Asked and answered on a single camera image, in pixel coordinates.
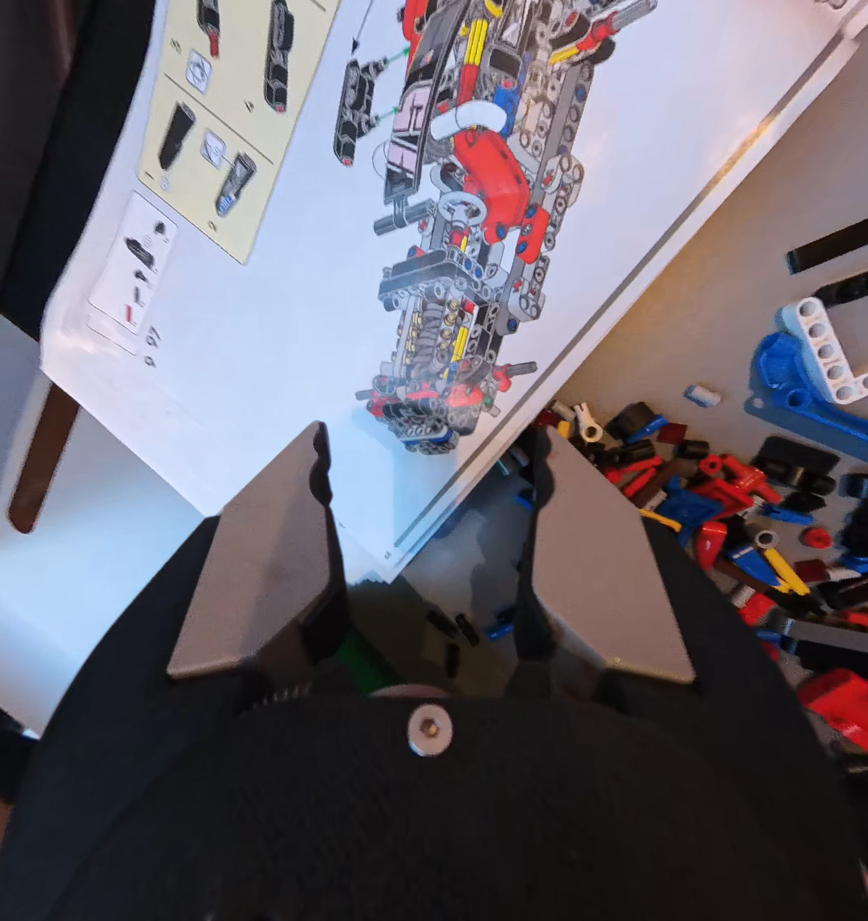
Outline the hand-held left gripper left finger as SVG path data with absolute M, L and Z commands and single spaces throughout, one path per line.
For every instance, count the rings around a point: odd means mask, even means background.
M 331 456 L 315 421 L 223 509 L 168 676 L 239 669 L 303 681 L 349 627 L 344 561 L 331 510 Z

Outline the pile of mixed toy bricks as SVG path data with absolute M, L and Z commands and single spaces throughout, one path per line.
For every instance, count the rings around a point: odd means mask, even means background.
M 530 425 L 512 445 L 520 453 L 527 482 L 524 500 L 532 518 L 533 459 L 537 432 Z M 566 438 L 563 428 L 556 429 Z M 848 581 L 819 584 L 803 580 L 772 544 L 761 544 L 748 519 L 731 509 L 738 500 L 755 515 L 769 511 L 745 486 L 745 475 L 772 471 L 745 465 L 731 455 L 716 458 L 713 471 L 678 450 L 663 462 L 654 452 L 635 452 L 640 444 L 607 449 L 580 437 L 568 441 L 645 520 L 648 539 L 670 597 L 695 671 L 690 685 L 675 685 L 625 673 L 597 673 L 557 650 L 551 659 L 524 658 L 515 641 L 521 557 L 514 571 L 513 604 L 495 616 L 488 640 L 504 643 L 520 668 L 527 665 L 562 675 L 593 678 L 599 694 L 621 701 L 624 711 L 645 720 L 658 713 L 705 720 L 751 745 L 757 731 L 776 755 L 780 743 L 802 732 L 803 711 L 821 720 L 868 762 L 868 624 L 856 621 L 868 611 L 854 610 L 866 590 L 868 572 Z

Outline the black L-shaped beam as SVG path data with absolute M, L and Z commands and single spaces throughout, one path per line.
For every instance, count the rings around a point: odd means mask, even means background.
M 813 294 L 825 309 L 854 303 L 868 296 L 868 270 L 820 287 Z

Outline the white L-shaped beam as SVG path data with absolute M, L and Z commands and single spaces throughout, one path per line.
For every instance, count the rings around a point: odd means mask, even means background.
M 868 397 L 868 369 L 854 372 L 823 301 L 809 296 L 786 305 L 777 322 L 799 344 L 809 381 L 821 397 L 838 407 Z

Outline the building instruction booklet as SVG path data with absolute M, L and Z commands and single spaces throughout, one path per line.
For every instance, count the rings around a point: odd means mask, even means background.
M 324 421 L 399 569 L 868 2 L 152 2 L 41 368 L 200 513 Z

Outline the blue curved brick frame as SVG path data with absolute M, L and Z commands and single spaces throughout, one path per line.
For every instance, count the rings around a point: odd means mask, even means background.
M 868 463 L 868 419 L 820 396 L 807 376 L 799 342 L 783 331 L 767 335 L 758 344 L 744 409 L 825 449 Z

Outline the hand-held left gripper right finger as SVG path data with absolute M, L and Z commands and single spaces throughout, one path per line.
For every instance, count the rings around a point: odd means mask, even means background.
M 597 673 L 690 685 L 695 671 L 640 512 L 553 428 L 538 430 L 514 639 Z

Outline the black straight beam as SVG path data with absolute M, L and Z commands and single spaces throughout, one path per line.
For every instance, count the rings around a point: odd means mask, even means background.
M 785 264 L 790 274 L 798 274 L 867 246 L 868 217 L 791 249 Z

